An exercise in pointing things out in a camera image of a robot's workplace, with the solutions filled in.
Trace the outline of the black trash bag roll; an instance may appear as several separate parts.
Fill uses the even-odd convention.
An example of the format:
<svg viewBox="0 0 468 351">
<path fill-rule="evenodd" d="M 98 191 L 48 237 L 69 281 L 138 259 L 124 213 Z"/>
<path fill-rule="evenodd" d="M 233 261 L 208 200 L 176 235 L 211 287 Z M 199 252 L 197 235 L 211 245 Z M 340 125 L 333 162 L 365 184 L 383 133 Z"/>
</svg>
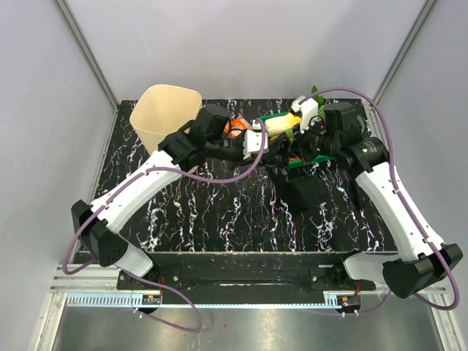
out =
<svg viewBox="0 0 468 351">
<path fill-rule="evenodd" d="M 341 148 L 331 156 L 340 169 L 352 173 L 359 165 L 355 153 L 348 146 L 341 144 Z M 267 171 L 269 178 L 273 181 L 276 193 L 290 205 L 295 211 L 305 211 L 312 206 L 312 195 L 310 188 L 311 176 L 314 166 L 320 166 L 325 162 L 306 165 L 288 169 L 287 167 L 276 167 L 265 165 L 262 160 L 260 165 Z"/>
</svg>

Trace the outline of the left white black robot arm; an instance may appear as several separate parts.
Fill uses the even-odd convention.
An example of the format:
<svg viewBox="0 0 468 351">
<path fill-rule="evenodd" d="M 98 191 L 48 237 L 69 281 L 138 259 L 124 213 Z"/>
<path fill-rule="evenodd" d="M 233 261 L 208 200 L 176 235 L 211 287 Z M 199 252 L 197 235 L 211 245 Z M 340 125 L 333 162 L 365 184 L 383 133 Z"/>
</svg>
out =
<svg viewBox="0 0 468 351">
<path fill-rule="evenodd" d="M 249 132 L 251 143 L 231 147 L 227 138 L 230 112 L 200 101 L 167 107 L 139 102 L 129 120 L 149 158 L 106 195 L 89 204 L 79 200 L 72 206 L 72 242 L 80 241 L 102 267 L 120 268 L 141 288 L 150 289 L 159 272 L 142 249 L 120 236 L 121 228 L 157 192 L 181 176 L 204 181 L 192 170 L 206 158 L 245 159 L 259 153 L 267 137 L 264 129 Z"/>
</svg>

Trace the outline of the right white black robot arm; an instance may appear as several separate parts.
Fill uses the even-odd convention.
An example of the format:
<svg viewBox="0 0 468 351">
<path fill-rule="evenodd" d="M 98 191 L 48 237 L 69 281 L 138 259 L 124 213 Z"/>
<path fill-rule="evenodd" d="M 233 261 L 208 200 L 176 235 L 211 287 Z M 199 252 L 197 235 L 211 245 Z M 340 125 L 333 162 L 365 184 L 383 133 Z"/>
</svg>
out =
<svg viewBox="0 0 468 351">
<path fill-rule="evenodd" d="M 361 279 L 380 282 L 407 298 L 443 280 L 462 259 L 462 250 L 430 227 L 390 164 L 385 144 L 363 136 L 354 106 L 338 102 L 320 109 L 314 99 L 300 97 L 291 112 L 301 119 L 294 135 L 302 154 L 332 156 L 348 172 L 353 189 L 375 205 L 396 245 L 391 256 L 350 254 L 333 270 L 334 284 L 347 290 Z"/>
</svg>

